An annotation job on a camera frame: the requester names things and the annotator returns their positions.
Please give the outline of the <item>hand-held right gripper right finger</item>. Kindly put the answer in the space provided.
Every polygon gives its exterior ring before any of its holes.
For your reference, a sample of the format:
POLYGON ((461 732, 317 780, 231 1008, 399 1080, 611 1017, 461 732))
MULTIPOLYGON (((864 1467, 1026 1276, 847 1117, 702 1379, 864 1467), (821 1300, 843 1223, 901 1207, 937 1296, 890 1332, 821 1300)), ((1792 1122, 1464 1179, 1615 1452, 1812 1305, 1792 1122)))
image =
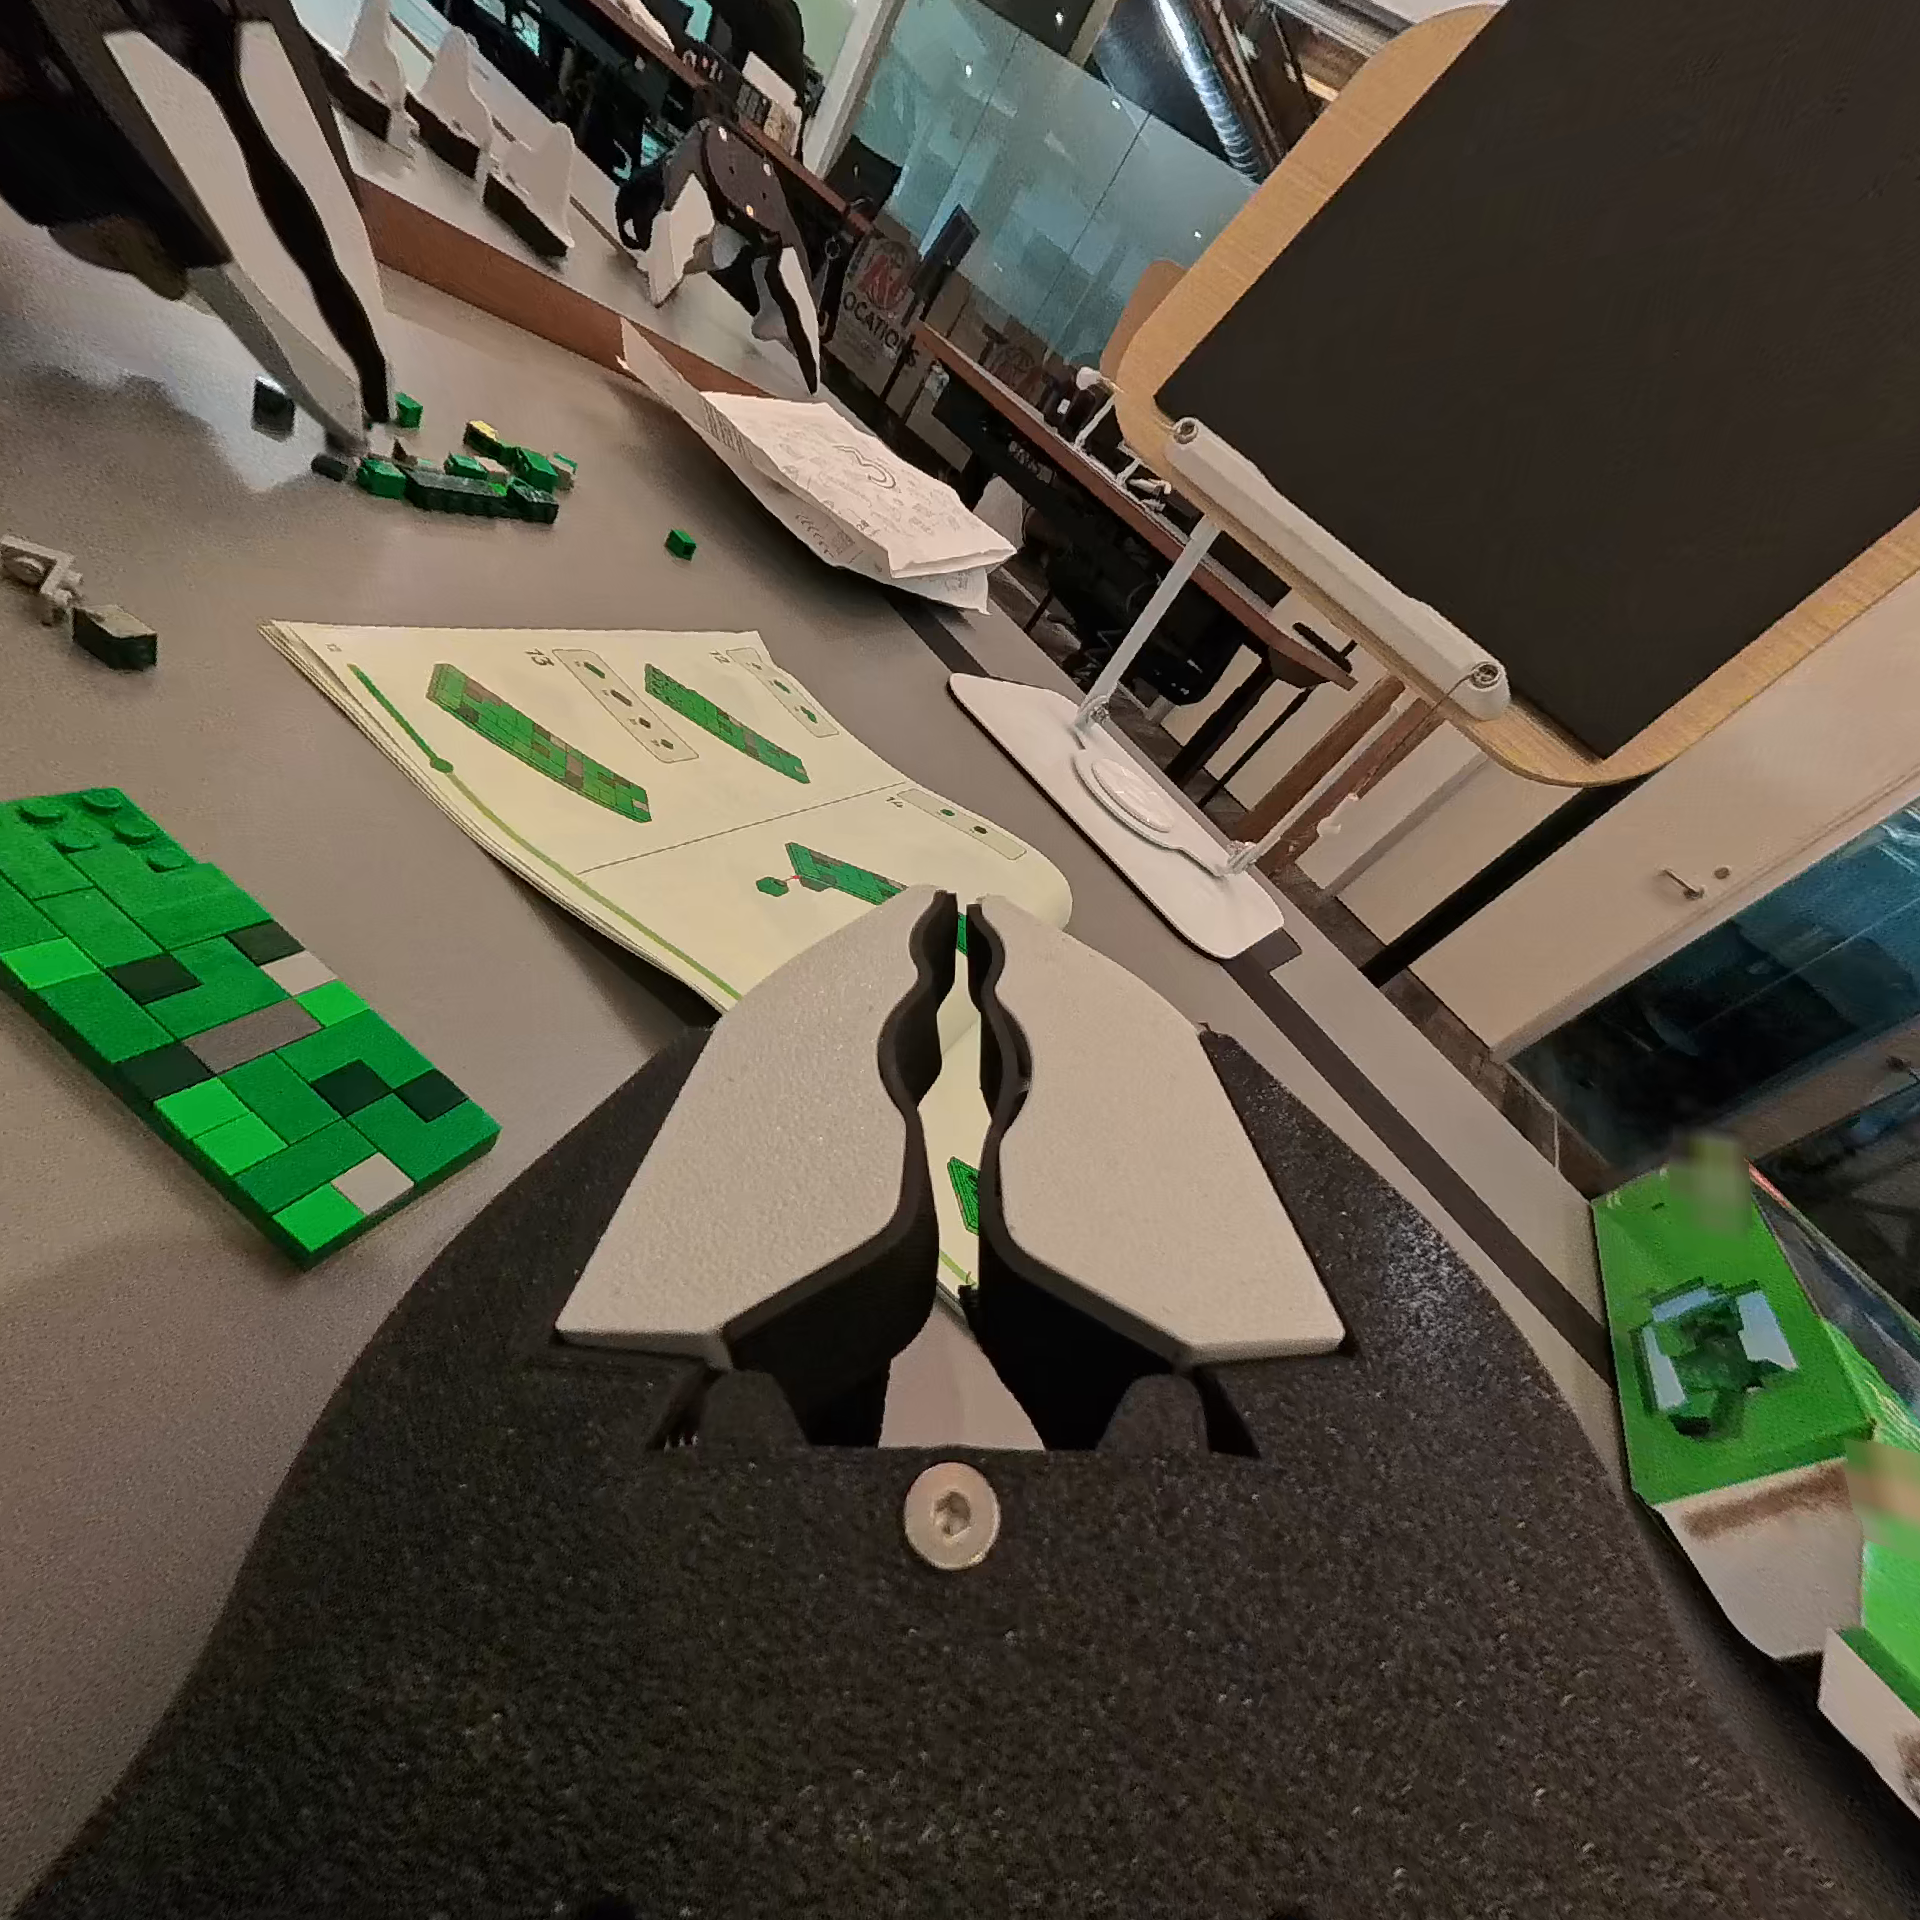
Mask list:
POLYGON ((1140 1379, 1349 1336, 1205 1046, 1120 962, 1010 898, 968 909, 981 1096, 976 1344, 1047 1450, 1140 1379))

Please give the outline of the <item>pile of small green bricks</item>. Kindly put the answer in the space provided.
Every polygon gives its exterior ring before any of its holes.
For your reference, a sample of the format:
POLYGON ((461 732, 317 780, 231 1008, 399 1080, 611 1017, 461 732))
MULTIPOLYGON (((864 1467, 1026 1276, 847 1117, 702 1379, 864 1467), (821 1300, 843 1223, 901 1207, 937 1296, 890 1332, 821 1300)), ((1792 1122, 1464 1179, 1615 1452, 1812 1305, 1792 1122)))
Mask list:
POLYGON ((353 445, 337 434, 322 438, 309 470, 337 485, 374 499, 404 501, 423 514, 557 523, 578 466, 561 452, 516 443, 489 422, 468 420, 458 448, 435 457, 420 452, 410 430, 423 424, 423 402, 397 395, 397 438, 389 445, 353 445))

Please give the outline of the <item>brown wooden board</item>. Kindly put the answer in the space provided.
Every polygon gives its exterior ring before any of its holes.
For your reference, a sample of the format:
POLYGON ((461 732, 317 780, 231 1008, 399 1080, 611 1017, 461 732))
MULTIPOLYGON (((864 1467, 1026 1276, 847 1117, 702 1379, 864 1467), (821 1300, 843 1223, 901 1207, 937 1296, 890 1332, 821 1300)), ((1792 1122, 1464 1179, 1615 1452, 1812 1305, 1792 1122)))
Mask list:
POLYGON ((358 180, 374 260, 611 371, 626 371, 626 346, 648 348, 702 393, 764 398, 767 390, 716 361, 635 327, 612 306, 573 287, 529 257, 501 252, 436 211, 374 180, 358 180))

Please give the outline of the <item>black pole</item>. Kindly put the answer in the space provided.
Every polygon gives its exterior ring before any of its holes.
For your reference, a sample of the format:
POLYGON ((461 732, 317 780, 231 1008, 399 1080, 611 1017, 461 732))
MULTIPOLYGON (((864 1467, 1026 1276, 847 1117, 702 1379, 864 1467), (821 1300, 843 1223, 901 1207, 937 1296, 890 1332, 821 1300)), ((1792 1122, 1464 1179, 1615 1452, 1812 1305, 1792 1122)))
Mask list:
POLYGON ((1401 977, 1652 777, 1655 774, 1640 774, 1575 788, 1572 798, 1367 958, 1358 968, 1360 976, 1376 988, 1401 977))

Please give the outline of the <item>brown wooden post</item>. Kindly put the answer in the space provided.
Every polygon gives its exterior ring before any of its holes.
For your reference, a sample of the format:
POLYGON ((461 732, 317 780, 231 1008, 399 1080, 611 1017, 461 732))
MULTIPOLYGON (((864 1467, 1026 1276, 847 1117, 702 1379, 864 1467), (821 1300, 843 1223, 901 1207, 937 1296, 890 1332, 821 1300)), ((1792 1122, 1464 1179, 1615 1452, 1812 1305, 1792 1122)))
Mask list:
POLYGON ((1375 681, 1243 817, 1231 872, 1281 875, 1317 842, 1333 811, 1367 795, 1411 756, 1447 713, 1395 676, 1375 681))

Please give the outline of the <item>black white clamp device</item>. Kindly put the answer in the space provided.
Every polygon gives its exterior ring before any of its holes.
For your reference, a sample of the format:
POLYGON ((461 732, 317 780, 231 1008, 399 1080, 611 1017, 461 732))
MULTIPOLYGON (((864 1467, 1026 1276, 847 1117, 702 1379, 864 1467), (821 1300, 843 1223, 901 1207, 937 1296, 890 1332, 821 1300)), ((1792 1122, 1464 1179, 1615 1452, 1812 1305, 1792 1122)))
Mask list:
POLYGON ((810 395, 823 383, 818 301, 803 227, 775 163, 719 117, 616 185, 619 241, 646 299, 662 308, 708 276, 753 321, 753 336, 788 348, 810 395))

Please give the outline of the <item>row of white printed parts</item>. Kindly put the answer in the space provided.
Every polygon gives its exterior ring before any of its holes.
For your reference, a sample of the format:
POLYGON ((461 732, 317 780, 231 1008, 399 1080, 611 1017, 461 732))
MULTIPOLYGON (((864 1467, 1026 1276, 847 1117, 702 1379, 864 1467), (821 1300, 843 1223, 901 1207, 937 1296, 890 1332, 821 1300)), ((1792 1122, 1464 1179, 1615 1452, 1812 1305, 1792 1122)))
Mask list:
POLYGON ((502 132, 479 83, 475 43, 461 28, 444 33, 424 79, 410 83, 393 26, 393 4, 362 1, 346 47, 318 46, 337 105, 397 150, 423 143, 475 181, 482 204, 535 256, 564 264, 575 247, 573 132, 554 120, 543 120, 529 137, 502 132))

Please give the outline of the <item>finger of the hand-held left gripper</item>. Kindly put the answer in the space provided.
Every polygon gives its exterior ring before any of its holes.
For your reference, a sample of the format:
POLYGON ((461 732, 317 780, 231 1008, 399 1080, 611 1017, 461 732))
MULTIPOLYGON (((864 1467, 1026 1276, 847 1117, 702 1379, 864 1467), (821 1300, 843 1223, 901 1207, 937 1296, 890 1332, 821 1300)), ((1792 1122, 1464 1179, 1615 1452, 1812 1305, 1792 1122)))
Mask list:
POLYGON ((264 191, 366 410, 395 403, 390 315, 335 107, 287 4, 241 4, 236 73, 272 155, 264 191))
POLYGON ((110 31, 107 47, 217 237, 219 260, 188 267, 191 286, 333 441, 361 450, 358 371, 276 236, 219 95, 144 31, 110 31))

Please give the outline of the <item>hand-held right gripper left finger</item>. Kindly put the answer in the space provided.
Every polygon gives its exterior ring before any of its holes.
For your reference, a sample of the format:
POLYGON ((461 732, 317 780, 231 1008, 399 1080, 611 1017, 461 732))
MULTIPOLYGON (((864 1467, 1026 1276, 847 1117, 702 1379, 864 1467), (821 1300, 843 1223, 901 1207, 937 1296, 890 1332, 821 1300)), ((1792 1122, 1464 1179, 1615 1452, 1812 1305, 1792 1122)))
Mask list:
POLYGON ((938 1296, 921 1102, 941 1077, 953 891, 910 886, 708 1030, 554 1332, 779 1381, 804 1435, 881 1439, 938 1296))

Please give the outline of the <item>building instruction booklet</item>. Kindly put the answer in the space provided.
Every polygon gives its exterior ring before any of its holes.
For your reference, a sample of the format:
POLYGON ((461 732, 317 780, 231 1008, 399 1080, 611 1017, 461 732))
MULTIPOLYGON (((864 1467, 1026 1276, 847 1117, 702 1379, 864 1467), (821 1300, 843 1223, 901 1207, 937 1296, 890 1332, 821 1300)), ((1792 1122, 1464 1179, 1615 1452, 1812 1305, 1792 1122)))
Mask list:
POLYGON ((915 886, 1071 924, 1044 851, 889 764, 756 631, 261 634, 484 851, 719 1011, 915 886))

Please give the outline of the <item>green studded plate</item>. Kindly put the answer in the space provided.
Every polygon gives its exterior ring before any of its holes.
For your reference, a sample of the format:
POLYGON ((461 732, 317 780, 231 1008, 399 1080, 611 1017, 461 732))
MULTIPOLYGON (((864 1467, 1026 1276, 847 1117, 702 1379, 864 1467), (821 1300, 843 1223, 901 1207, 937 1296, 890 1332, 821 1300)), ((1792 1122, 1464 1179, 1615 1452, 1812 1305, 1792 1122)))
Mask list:
POLYGON ((298 1267, 501 1123, 117 785, 2 804, 4 994, 298 1267))

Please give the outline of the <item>green cardboard toy box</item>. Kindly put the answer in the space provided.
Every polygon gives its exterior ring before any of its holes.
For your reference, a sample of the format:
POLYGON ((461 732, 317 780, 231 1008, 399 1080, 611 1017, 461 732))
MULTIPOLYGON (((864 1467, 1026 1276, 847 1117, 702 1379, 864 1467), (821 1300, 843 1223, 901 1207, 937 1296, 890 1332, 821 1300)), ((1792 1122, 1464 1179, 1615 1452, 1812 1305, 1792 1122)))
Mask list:
POLYGON ((1916 1315, 1738 1159, 1632 1177, 1593 1228, 1637 1495, 1918 1812, 1916 1315))

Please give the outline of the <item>white paper bag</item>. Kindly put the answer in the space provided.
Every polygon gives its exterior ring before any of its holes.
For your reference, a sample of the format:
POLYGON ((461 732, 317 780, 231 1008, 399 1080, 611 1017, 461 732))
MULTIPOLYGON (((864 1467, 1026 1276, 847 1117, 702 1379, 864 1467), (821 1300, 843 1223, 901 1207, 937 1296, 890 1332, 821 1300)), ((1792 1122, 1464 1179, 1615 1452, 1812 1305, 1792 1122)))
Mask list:
POLYGON ((817 398, 708 391, 660 339, 621 324, 621 363, 825 564, 935 603, 984 612, 1015 544, 947 484, 817 398))

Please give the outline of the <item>white bracket piece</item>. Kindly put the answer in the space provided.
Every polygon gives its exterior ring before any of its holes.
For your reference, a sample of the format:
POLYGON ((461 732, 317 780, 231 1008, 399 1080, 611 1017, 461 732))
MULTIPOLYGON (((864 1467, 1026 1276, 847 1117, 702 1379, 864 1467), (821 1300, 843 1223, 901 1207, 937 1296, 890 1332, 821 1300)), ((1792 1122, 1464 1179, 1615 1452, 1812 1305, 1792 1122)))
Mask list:
POLYGON ((85 574, 70 551, 19 534, 2 535, 2 575, 32 592, 47 625, 68 619, 85 592, 85 574))

